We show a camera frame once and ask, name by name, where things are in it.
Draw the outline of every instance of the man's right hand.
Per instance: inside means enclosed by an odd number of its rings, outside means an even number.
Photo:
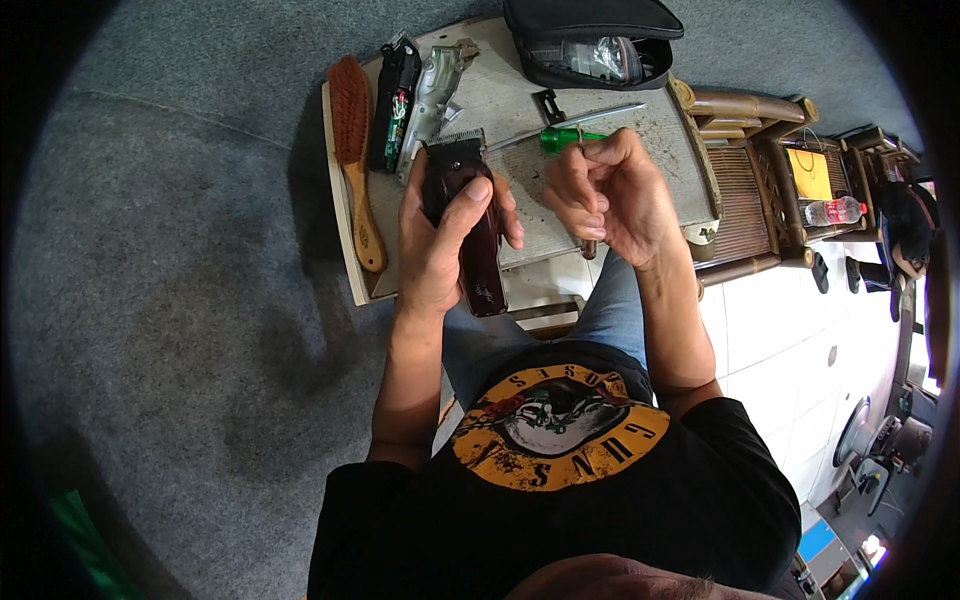
[[[632,130],[585,142],[583,151],[567,145],[546,179],[543,200],[568,231],[605,241],[641,271],[663,248],[683,244],[663,175]]]

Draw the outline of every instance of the blue jeans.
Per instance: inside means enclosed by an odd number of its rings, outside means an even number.
[[[643,309],[634,268],[608,251],[600,279],[570,333],[555,341],[584,340],[623,350],[647,368]],[[467,410],[495,370],[523,351],[550,342],[535,340],[509,315],[478,319],[461,301],[444,318],[444,368]]]

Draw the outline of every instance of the gray carpet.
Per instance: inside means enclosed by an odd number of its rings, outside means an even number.
[[[839,6],[670,2],[690,84],[802,93],[817,132],[921,143]],[[33,162],[12,262],[15,383],[156,598],[301,598],[324,479],[361,460],[392,305],[353,306],[317,84],[340,55],[496,2],[123,3]]]

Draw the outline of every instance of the brown bristles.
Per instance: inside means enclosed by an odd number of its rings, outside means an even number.
[[[367,143],[367,76],[356,57],[345,56],[326,72],[333,108],[334,155],[342,165],[363,160]]]

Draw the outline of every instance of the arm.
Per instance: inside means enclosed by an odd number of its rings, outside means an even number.
[[[523,229],[506,180],[477,178],[444,211],[438,228],[423,214],[426,154],[417,154],[400,203],[399,291],[380,394],[373,406],[368,461],[420,470],[430,460],[440,414],[444,314],[460,299],[460,246],[495,199],[507,242],[519,250]]]
[[[700,318],[697,279],[680,229],[645,270],[636,270],[643,304],[643,338],[650,383],[660,405],[679,418],[723,395],[716,358]]]
[[[443,315],[419,317],[399,308],[394,314],[368,461],[419,470],[430,460],[440,414],[443,329]]]
[[[663,175],[636,133],[567,146],[546,171],[544,201],[567,229],[604,240],[634,265],[650,382],[674,418],[721,396],[690,252]]]

